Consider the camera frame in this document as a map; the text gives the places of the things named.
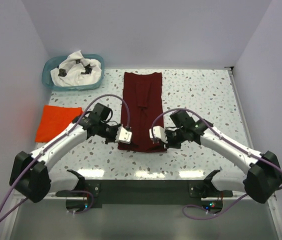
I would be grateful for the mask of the dark red t-shirt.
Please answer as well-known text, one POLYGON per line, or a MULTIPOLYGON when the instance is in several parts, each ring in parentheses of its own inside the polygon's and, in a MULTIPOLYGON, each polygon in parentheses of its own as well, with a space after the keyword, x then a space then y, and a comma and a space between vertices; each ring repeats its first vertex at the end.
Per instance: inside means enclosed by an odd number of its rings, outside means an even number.
POLYGON ((153 143, 149 134, 153 121, 163 113, 162 73, 140 75, 125 72, 122 98, 128 105, 130 122, 127 122, 125 106, 121 107, 120 121, 131 128, 132 139, 130 144, 119 143, 118 149, 141 153, 164 152, 165 148, 153 143))

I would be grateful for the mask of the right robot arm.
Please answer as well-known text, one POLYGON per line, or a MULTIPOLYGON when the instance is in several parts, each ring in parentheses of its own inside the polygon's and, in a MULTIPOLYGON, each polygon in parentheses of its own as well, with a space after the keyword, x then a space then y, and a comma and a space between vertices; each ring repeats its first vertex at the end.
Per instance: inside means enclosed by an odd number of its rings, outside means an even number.
POLYGON ((175 130, 165 130, 167 148, 179 149, 183 142, 194 142, 220 154, 241 170, 241 174, 218 170, 207 180, 217 191, 246 193, 264 204, 282 185, 282 170, 278 157, 271 151, 259 152, 223 134, 209 121, 195 121, 185 110, 170 115, 175 130))

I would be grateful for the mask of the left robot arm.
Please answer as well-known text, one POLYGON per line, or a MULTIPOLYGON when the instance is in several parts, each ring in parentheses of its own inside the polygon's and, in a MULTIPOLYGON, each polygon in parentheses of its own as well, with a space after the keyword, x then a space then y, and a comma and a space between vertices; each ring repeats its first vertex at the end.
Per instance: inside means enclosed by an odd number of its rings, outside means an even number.
POLYGON ((131 133, 122 124, 107 121, 112 110, 100 103, 93 110, 76 116, 59 135, 30 153, 19 152, 14 159, 9 185, 27 200, 38 203, 46 195, 60 191, 84 191, 85 178, 74 170, 52 174, 51 170, 73 148, 91 137, 98 136, 105 143, 131 140, 131 133))

